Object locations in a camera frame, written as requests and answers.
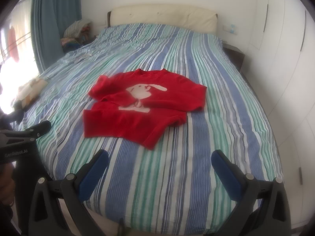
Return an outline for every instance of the blue gripper pad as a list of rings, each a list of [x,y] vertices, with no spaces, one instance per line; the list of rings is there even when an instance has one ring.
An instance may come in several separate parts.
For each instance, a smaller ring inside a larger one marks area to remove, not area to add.
[[[109,161],[108,152],[103,151],[100,157],[93,164],[91,169],[88,171],[86,176],[79,184],[78,198],[80,202],[84,202],[85,200],[88,200],[91,197],[97,183],[103,176],[104,171],[108,166],[108,161]]]
[[[212,153],[211,163],[230,199],[237,202],[240,201],[243,196],[242,185],[218,151]]]

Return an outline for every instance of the white rabbit print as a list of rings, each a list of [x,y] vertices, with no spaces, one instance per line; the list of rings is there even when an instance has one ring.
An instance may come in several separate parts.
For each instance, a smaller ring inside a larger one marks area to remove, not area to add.
[[[167,88],[156,85],[156,84],[137,84],[132,87],[129,87],[126,89],[135,99],[138,101],[135,102],[134,104],[128,106],[128,107],[123,107],[120,106],[119,110],[133,110],[137,112],[149,112],[150,108],[148,107],[143,107],[141,103],[141,99],[148,98],[152,95],[152,93],[149,91],[151,88],[156,88],[160,91],[167,91]]]

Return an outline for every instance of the human hand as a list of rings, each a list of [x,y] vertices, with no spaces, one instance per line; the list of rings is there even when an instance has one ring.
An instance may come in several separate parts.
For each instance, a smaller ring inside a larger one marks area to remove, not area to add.
[[[8,206],[14,201],[15,182],[12,179],[14,167],[11,163],[2,166],[3,169],[0,174],[0,202]]]

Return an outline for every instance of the wardrobe door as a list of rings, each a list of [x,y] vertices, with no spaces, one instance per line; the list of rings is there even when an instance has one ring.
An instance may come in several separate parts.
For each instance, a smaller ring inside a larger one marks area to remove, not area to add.
[[[266,79],[267,97],[261,101],[267,115],[281,98],[293,75],[300,56],[305,20],[306,11],[302,2],[285,0],[281,38]]]
[[[268,0],[257,0],[255,22],[250,39],[250,44],[260,49],[264,37],[265,23],[267,18]]]
[[[303,186],[300,181],[300,160],[292,136],[279,146],[279,155],[290,207],[291,224],[298,224],[301,221]]]
[[[284,0],[269,0],[268,16],[263,40],[258,50],[249,45],[248,54],[257,54],[251,57],[245,76],[254,89],[260,102],[268,103],[269,94],[266,92],[267,75],[277,53],[284,19]]]
[[[302,123],[315,104],[315,22],[307,12],[300,58],[279,102],[268,119],[278,145]]]
[[[303,205],[301,222],[308,221],[315,213],[315,137],[308,118],[293,133],[303,178]]]

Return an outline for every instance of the clothes pile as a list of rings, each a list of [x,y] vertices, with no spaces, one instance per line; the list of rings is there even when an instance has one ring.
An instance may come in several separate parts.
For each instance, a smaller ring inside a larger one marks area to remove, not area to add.
[[[203,109],[206,90],[165,69],[101,75],[88,93],[97,102],[83,112],[84,135],[123,137],[152,150],[166,127]]]

